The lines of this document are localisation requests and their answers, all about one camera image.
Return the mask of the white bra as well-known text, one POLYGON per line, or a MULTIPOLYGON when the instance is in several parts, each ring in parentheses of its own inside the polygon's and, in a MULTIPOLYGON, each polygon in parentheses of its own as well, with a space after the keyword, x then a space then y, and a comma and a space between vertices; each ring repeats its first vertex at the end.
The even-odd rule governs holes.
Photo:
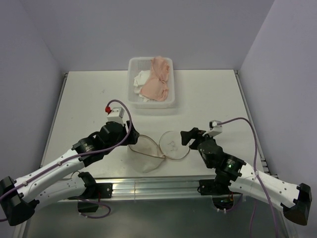
POLYGON ((134 93, 137 94, 144 102, 149 101, 150 99, 141 94, 141 89, 147 82, 151 71, 150 70, 141 70, 136 77, 134 77, 134 93))

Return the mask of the pink bra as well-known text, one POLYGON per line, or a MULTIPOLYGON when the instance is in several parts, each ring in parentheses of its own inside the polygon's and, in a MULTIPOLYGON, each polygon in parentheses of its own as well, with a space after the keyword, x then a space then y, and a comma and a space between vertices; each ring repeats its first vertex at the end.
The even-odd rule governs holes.
POLYGON ((141 94, 151 100, 164 101, 168 97, 170 65, 168 61, 161 57, 151 59, 151 73, 141 89, 141 94))

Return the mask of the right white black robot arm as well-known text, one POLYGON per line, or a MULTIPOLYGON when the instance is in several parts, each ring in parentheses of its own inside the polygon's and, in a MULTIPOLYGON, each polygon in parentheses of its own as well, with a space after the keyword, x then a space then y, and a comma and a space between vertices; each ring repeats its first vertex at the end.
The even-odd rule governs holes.
POLYGON ((204 131, 196 127, 180 133, 182 145, 197 150, 206 167, 215 170, 215 178, 199 181, 198 192, 201 195, 233 192, 250 196, 271 204, 289 221, 307 225, 312 203, 310 186, 288 183, 255 171, 249 163, 225 153, 214 139, 218 134, 218 131, 204 131))

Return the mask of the mesh laundry bag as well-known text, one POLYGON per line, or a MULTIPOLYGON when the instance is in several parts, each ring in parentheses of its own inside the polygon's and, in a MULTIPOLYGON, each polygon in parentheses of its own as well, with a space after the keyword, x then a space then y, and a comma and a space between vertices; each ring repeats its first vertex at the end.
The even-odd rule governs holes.
POLYGON ((167 131, 155 142, 146 135, 140 135, 135 145, 127 147, 128 165, 139 173, 149 173, 158 169, 165 160, 178 161, 190 152, 183 146, 179 131, 167 131))

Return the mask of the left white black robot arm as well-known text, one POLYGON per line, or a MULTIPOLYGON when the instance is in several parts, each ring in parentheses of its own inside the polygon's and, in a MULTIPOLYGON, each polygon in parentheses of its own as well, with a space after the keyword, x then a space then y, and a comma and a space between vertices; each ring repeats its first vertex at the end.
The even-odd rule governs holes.
POLYGON ((3 221, 10 226, 30 219, 36 210, 70 197, 91 198, 96 194, 95 179, 83 172, 76 180, 62 182, 67 175, 102 160, 118 146, 135 145, 139 133, 133 123, 107 122, 100 131, 80 139, 65 154, 42 168, 16 179, 0 181, 3 221))

